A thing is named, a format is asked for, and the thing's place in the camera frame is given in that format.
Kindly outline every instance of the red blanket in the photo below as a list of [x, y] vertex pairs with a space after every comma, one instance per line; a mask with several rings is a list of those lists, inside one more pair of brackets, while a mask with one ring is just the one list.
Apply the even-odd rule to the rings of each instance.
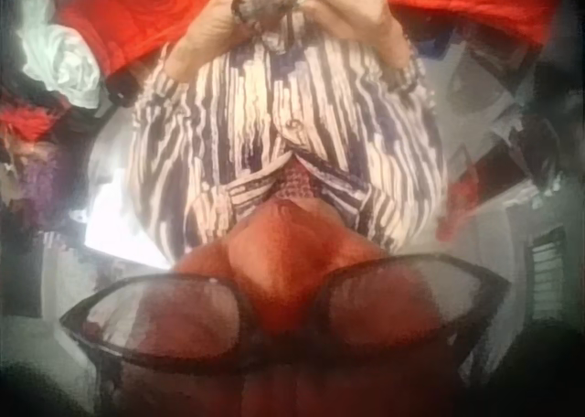
[[[69, 0], [59, 23], [76, 28], [90, 45], [101, 70], [110, 75], [127, 63], [177, 40], [208, 0]], [[390, 0], [447, 9], [544, 43], [559, 0]]]

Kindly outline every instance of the shirt button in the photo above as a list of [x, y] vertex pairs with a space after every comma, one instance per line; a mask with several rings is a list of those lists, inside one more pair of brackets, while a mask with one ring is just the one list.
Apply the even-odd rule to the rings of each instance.
[[299, 120], [292, 119], [286, 122], [284, 127], [286, 127], [289, 131], [298, 131], [303, 127], [303, 124]]

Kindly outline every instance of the object in hands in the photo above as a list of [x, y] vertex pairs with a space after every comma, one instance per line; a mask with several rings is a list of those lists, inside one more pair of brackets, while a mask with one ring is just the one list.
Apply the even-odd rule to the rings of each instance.
[[278, 26], [286, 16], [287, 38], [284, 51], [291, 48], [294, 42], [292, 11], [299, 5], [299, 0], [233, 0], [231, 11], [236, 20], [250, 29], [262, 39], [271, 51], [278, 47], [272, 44], [274, 34], [270, 31]]

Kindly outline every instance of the black eyeglass frame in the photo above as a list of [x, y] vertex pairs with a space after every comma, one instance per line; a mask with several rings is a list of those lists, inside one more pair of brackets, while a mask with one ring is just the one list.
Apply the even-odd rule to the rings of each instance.
[[[464, 315], [445, 323], [437, 329], [416, 339], [405, 340], [396, 345], [360, 346], [356, 353], [355, 346], [335, 339], [331, 333], [329, 320], [329, 301], [334, 289], [345, 279], [370, 273], [372, 269], [388, 267], [392, 264], [412, 264], [421, 262], [443, 262], [458, 268], [480, 282], [473, 307]], [[239, 309], [239, 336], [237, 344], [228, 352], [213, 358], [173, 358], [143, 354], [140, 351], [119, 347], [111, 343], [95, 342], [83, 335], [83, 325], [90, 310], [101, 300], [123, 287], [142, 282], [165, 281], [200, 281], [208, 284], [220, 284], [228, 288], [234, 296]], [[66, 333], [75, 340], [94, 361], [123, 361], [146, 369], [169, 373], [210, 375], [219, 373], [238, 374], [254, 369], [261, 369], [270, 364], [292, 364], [299, 360], [311, 361], [318, 366], [339, 367], [346, 364], [377, 363], [381, 359], [399, 357], [404, 352], [424, 346], [439, 337], [454, 337], [452, 353], [454, 362], [462, 364], [469, 356], [482, 334], [492, 321], [499, 305], [507, 292], [509, 282], [500, 275], [484, 268], [457, 259], [448, 254], [410, 254], [394, 256], [374, 261], [361, 262], [334, 271], [319, 289], [309, 310], [309, 321], [293, 337], [267, 337], [259, 328], [256, 313], [246, 296], [232, 281], [196, 274], [154, 274], [131, 277], [120, 280], [108, 288], [90, 296], [72, 307], [60, 323]], [[271, 348], [279, 351], [270, 352]]]

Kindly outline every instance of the person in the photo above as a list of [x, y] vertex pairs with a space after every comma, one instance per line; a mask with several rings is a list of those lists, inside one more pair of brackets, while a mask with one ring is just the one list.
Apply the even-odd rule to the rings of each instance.
[[[138, 311], [123, 305], [102, 328], [99, 315], [76, 323], [84, 342], [126, 348], [103, 389], [116, 403], [106, 414], [450, 415], [461, 380], [446, 338], [391, 361], [320, 366], [334, 348], [349, 360], [373, 336], [386, 344], [438, 327], [408, 264], [383, 282], [368, 273], [352, 286], [361, 293], [342, 283], [325, 297], [348, 347], [322, 334], [311, 362], [271, 362], [310, 353], [293, 337], [315, 317], [315, 297], [390, 260], [441, 201], [445, 164], [420, 61], [388, 0], [304, 0], [292, 23], [273, 26], [293, 32], [283, 52], [238, 21], [233, 1], [210, 0], [165, 48], [135, 106], [128, 193], [175, 265], [153, 286], [103, 295], [148, 294]], [[108, 327], [128, 324], [128, 312], [122, 339]], [[136, 352], [142, 366], [126, 366]], [[144, 368], [202, 356], [201, 376]], [[243, 369], [252, 359], [268, 362]]]
[[246, 41], [232, 1], [210, 0], [146, 83], [128, 188], [175, 272], [229, 278], [281, 331], [332, 271], [416, 236], [445, 166], [388, 0], [306, 0], [281, 55]]

